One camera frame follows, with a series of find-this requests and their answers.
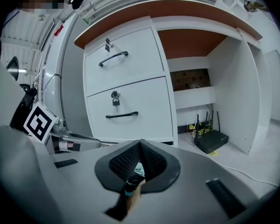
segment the white floor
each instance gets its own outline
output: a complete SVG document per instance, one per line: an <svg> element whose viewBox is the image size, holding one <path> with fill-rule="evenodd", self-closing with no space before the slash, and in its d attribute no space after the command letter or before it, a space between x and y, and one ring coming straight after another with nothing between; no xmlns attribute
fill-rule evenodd
<svg viewBox="0 0 280 224"><path fill-rule="evenodd" d="M191 133L179 134L178 147L199 153L194 148L192 140ZM218 156L211 158L222 165L240 169L256 179L280 184L280 123L271 121L265 142L259 151L246 155L233 144L227 143L219 148L217 153ZM258 197L274 189L268 184L255 182L239 172L229 171L246 183Z"/></svg>

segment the drawer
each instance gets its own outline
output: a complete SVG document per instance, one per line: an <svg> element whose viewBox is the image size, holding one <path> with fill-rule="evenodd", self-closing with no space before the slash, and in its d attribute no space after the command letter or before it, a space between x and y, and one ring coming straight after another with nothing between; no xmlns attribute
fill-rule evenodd
<svg viewBox="0 0 280 224"><path fill-rule="evenodd" d="M120 105L111 93L119 91ZM93 136L106 142L148 139L172 141L172 120L165 77L141 81L89 96L86 99ZM138 112L137 116L107 119L106 115Z"/></svg>
<svg viewBox="0 0 280 224"><path fill-rule="evenodd" d="M151 28L136 31L112 41L114 46L107 55L105 44L85 58L85 94L90 96L125 84L164 76L159 50ZM128 56L116 56L120 52Z"/></svg>

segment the black drawer handle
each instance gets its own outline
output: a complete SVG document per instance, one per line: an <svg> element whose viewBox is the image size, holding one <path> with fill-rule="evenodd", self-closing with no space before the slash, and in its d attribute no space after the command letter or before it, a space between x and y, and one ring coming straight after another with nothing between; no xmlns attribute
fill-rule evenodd
<svg viewBox="0 0 280 224"><path fill-rule="evenodd" d="M127 51L119 52L119 53L117 53L117 54L115 54L115 55L113 55L113 56L111 56L111 57L109 57L109 58L103 60L102 62L100 62L100 63L98 64L98 66L102 67L104 62L106 62L106 61L108 61L108 60L110 60L110 59L112 59L112 58L114 58L114 57L116 57L116 56L120 56L120 55L128 56L129 53L128 53Z"/></svg>
<svg viewBox="0 0 280 224"><path fill-rule="evenodd" d="M118 117L126 117L126 116L135 116L138 115L139 112L135 111L132 113L127 113L127 114L119 114L119 115L106 115L106 119L112 119L112 118L118 118Z"/></svg>

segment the black router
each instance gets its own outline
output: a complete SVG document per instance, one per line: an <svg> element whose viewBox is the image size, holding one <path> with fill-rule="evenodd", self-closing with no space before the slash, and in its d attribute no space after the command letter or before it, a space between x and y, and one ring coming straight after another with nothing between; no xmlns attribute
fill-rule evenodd
<svg viewBox="0 0 280 224"><path fill-rule="evenodd" d="M218 116L218 124L219 124L219 131L213 130L213 119L214 119L214 111L212 112L212 117L210 121L210 131L208 133L205 132L205 127L207 124L207 117L208 112L206 112L206 119L205 119L205 126L203 130L203 134L198 136L199 131L199 115L197 115L197 123L196 123L196 135L194 138L195 145L204 153L209 154L218 148L222 147L225 143L228 142L229 137L223 133L221 133L220 128L220 119L219 119L219 113L217 111Z"/></svg>

